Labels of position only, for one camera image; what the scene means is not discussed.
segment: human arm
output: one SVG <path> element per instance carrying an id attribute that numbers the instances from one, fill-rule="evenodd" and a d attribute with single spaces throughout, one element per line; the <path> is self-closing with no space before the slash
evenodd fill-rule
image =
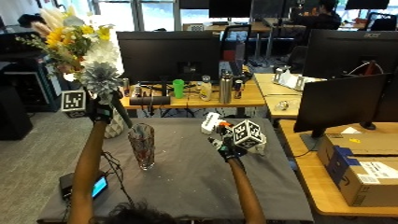
<path id="1" fill-rule="evenodd" d="M 238 184 L 240 207 L 247 219 L 247 224 L 266 224 L 267 219 L 248 175 L 239 165 L 236 158 L 230 159 L 227 162 L 231 165 Z"/>
<path id="2" fill-rule="evenodd" d="M 107 123 L 97 121 L 74 175 L 74 191 L 69 224 L 86 224 L 94 217 L 93 188 L 99 175 Z"/>
<path id="3" fill-rule="evenodd" d="M 226 162 L 231 165 L 238 185 L 240 207 L 247 219 L 247 223 L 266 224 L 267 220 L 260 201 L 256 196 L 251 180 L 246 174 L 243 163 L 239 160 L 239 156 L 246 154 L 239 153 L 238 147 L 234 144 L 234 137 L 224 137 L 223 143 L 220 143 L 220 141 L 215 138 L 210 137 L 210 142 L 219 150 Z"/>

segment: metal thermos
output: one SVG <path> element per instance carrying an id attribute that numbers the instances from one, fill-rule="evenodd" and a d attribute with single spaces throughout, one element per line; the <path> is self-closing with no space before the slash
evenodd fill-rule
<path id="1" fill-rule="evenodd" d="M 224 74 L 220 80 L 219 101 L 223 104 L 232 103 L 232 94 L 234 94 L 234 76 L 231 74 Z"/>

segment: smartphone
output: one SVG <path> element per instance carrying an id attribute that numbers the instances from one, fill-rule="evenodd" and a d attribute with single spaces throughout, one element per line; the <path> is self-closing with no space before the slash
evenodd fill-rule
<path id="1" fill-rule="evenodd" d="M 93 198 L 95 199 L 107 188 L 108 188 L 108 181 L 107 181 L 107 178 L 104 177 L 104 175 L 102 175 L 102 177 L 98 179 L 98 182 L 93 189 L 93 194 L 91 194 Z"/>

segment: cardboard box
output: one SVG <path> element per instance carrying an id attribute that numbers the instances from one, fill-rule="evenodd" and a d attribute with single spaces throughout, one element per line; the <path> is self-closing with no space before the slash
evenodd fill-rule
<path id="1" fill-rule="evenodd" d="M 335 147 L 327 166 L 351 206 L 398 206 L 398 157 L 356 157 Z"/>
<path id="2" fill-rule="evenodd" d="M 398 157 L 398 133 L 328 133 L 319 141 L 315 150 L 325 166 L 336 147 L 349 148 L 353 156 Z"/>

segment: black tablecloth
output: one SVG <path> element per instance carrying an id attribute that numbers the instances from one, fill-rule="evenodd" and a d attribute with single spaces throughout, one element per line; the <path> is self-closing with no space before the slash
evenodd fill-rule
<path id="1" fill-rule="evenodd" d="M 238 124 L 239 119 L 228 121 Z M 276 138 L 272 123 L 252 119 L 268 137 L 266 157 L 248 154 L 242 158 L 256 189 L 266 217 L 278 220 L 313 220 L 305 193 Z M 210 144 L 210 135 L 200 132 L 203 119 L 134 119 L 156 130 L 156 164 L 143 171 L 127 138 L 128 130 L 104 140 L 104 151 L 122 161 L 124 185 L 135 202 L 147 200 L 151 206 L 174 217 L 244 218 L 238 188 L 230 165 Z M 74 172 L 77 161 L 67 172 Z M 110 168 L 102 161 L 102 169 Z M 127 202 L 118 177 L 108 177 L 110 188 L 95 200 L 95 214 L 106 217 L 119 203 Z M 66 203 L 55 190 L 39 220 L 62 219 Z"/>

